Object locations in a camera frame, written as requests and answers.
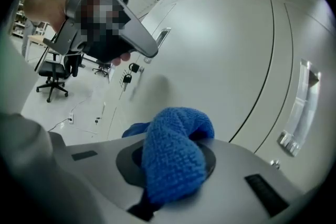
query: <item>gray fabric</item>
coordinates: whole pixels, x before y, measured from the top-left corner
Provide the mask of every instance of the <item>gray fabric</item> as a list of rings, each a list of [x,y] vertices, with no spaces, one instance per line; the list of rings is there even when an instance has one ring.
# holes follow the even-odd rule
[[[26,50],[28,45],[28,36],[33,35],[36,31],[36,26],[30,21],[26,20],[25,30],[23,32],[23,42],[21,48],[21,54],[23,57],[26,57]]]

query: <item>shelf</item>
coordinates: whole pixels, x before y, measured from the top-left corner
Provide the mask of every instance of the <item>shelf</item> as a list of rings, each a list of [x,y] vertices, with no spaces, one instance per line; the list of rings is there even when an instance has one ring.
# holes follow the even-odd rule
[[[21,23],[18,23],[18,22],[15,22],[15,24],[16,24],[16,25],[20,25],[20,26],[23,26],[23,27],[25,27],[25,25],[24,25],[24,24],[21,24]]]
[[[17,33],[17,32],[12,32],[12,34],[23,37],[23,34]]]

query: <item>black office chair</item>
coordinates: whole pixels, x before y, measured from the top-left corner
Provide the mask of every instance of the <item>black office chair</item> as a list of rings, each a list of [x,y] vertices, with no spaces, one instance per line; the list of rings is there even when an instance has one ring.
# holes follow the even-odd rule
[[[94,74],[97,74],[97,73],[103,73],[104,74],[104,77],[108,76],[108,72],[105,71],[105,69],[110,69],[111,68],[111,64],[110,63],[103,63],[99,60],[96,60],[96,63],[99,65],[98,68],[93,68],[92,70],[96,70],[96,72]]]
[[[56,52],[49,52],[51,54],[53,54],[53,59],[54,61],[56,61],[56,55],[59,55]],[[66,72],[64,66],[61,63],[56,63],[56,62],[43,62],[38,74],[42,77],[47,77],[47,81],[46,84],[43,84],[41,86],[36,87],[36,92],[39,92],[39,89],[41,88],[48,88],[50,87],[50,92],[49,92],[49,97],[47,99],[47,102],[50,103],[50,97],[52,94],[52,90],[54,88],[65,92],[65,97],[68,96],[68,91],[63,89],[61,87],[61,85],[64,87],[65,86],[65,82],[59,82],[59,79],[67,79],[69,77],[69,74]]]

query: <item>gray floor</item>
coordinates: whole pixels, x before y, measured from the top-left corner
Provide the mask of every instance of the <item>gray floor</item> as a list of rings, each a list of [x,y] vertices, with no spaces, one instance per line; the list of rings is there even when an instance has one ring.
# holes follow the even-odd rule
[[[22,39],[12,37],[12,41],[15,48],[21,53]],[[43,51],[42,46],[31,45],[28,62],[32,68],[35,67]],[[101,116],[103,97],[106,94],[109,79],[100,74],[94,74],[92,68],[97,67],[95,63],[83,60],[83,64],[86,67],[79,69],[77,77],[70,76],[65,81],[65,89],[69,91],[68,97],[65,97],[63,92],[54,89],[51,103],[47,103],[50,88],[36,92],[34,87],[22,110],[24,117],[38,122],[46,130],[49,130],[68,118],[70,111],[74,109],[74,123],[72,125],[66,120],[53,129],[62,135],[67,145],[92,143],[99,140],[97,133],[100,126],[99,123],[96,125],[95,119]],[[45,84],[45,81],[45,77],[39,77],[36,86]]]

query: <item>blue towel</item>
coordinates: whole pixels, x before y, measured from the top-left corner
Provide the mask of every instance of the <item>blue towel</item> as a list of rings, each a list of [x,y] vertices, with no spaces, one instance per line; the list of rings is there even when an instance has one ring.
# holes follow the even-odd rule
[[[150,123],[137,123],[123,137],[147,132],[142,168],[147,195],[153,204],[180,199],[200,188],[206,179],[202,151],[190,140],[213,138],[214,129],[206,114],[189,108],[166,108]]]

